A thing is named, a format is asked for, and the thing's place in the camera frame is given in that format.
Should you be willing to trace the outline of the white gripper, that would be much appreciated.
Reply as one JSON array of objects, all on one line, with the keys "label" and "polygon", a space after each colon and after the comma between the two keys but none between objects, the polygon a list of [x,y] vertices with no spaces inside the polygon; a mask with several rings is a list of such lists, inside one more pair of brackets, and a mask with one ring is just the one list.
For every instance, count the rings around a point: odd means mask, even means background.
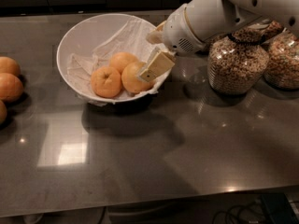
[{"label": "white gripper", "polygon": [[205,44],[193,33],[184,4],[174,11],[166,21],[161,22],[146,39],[151,44],[164,45],[171,51],[156,47],[146,63],[139,69],[137,77],[151,82],[170,71],[175,65],[176,54],[186,56],[203,49]]}]

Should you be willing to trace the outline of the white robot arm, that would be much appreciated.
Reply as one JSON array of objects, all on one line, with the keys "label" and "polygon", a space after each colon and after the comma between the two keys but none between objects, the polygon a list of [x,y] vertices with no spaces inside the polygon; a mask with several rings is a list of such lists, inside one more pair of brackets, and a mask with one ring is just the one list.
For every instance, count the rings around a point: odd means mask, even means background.
[{"label": "white robot arm", "polygon": [[299,0],[192,0],[148,34],[150,43],[162,43],[167,51],[153,51],[138,76],[152,81],[172,68],[177,55],[194,54],[215,36],[264,19],[299,35]]}]

